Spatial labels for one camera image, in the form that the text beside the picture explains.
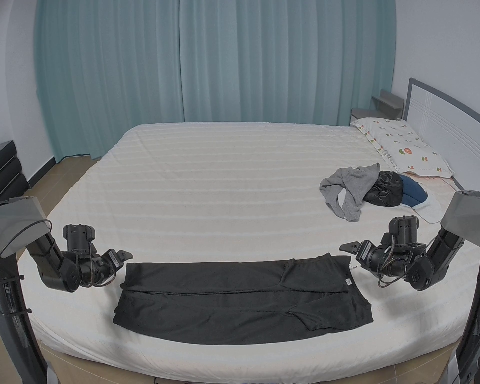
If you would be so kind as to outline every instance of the curtain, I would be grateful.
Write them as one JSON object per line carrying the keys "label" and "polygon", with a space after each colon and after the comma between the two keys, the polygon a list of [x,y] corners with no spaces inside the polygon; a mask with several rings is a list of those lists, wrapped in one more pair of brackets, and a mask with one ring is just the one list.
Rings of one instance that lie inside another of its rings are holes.
{"label": "curtain", "polygon": [[152,122],[348,125],[395,39],[395,0],[39,0],[38,96],[57,160]]}

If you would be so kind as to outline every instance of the pile of clothes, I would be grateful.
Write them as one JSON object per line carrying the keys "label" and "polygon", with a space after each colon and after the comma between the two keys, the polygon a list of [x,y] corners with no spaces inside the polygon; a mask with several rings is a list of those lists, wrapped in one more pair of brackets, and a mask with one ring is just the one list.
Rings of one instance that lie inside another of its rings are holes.
{"label": "pile of clothes", "polygon": [[406,205],[428,223],[438,223],[442,208],[431,191],[405,175],[393,171],[380,171],[380,164],[353,169],[339,168],[323,179],[320,192],[333,212],[347,221],[360,218],[363,202],[394,207]]}

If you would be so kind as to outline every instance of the pillow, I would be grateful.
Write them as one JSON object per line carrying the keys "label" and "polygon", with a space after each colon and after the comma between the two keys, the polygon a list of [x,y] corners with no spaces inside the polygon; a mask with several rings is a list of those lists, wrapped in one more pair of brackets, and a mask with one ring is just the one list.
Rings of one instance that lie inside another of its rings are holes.
{"label": "pillow", "polygon": [[397,173],[445,178],[453,174],[445,159],[425,144],[405,120],[366,117],[351,125],[370,140],[391,170]]}

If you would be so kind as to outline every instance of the mattress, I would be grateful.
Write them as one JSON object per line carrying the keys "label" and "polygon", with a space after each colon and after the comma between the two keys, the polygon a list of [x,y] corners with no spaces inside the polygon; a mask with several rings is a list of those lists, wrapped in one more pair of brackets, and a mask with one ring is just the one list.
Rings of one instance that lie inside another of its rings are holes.
{"label": "mattress", "polygon": [[[133,262],[261,261],[311,258],[350,241],[378,244],[409,207],[365,203],[358,222],[335,216],[319,192],[339,167],[386,163],[351,127],[273,123],[137,126],[53,209],[62,227],[95,228],[95,247],[133,253]],[[423,180],[446,209],[454,189]],[[420,220],[428,242],[439,224]],[[466,243],[445,279],[417,292],[399,281],[379,288],[353,260],[352,275],[372,304],[373,323],[305,340],[194,345],[136,334],[112,322],[125,268],[104,288],[46,288],[28,254],[19,262],[36,336],[84,359],[169,379],[208,383],[313,383],[399,363],[456,341],[476,282],[478,250]]]}

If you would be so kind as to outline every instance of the baseboard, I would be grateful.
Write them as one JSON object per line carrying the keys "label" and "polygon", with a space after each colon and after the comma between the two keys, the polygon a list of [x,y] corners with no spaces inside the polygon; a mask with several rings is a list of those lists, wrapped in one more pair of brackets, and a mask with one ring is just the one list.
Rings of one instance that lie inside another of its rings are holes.
{"label": "baseboard", "polygon": [[55,158],[52,157],[47,161],[42,168],[40,168],[35,175],[33,175],[28,181],[28,185],[32,188],[38,181],[56,164]]}

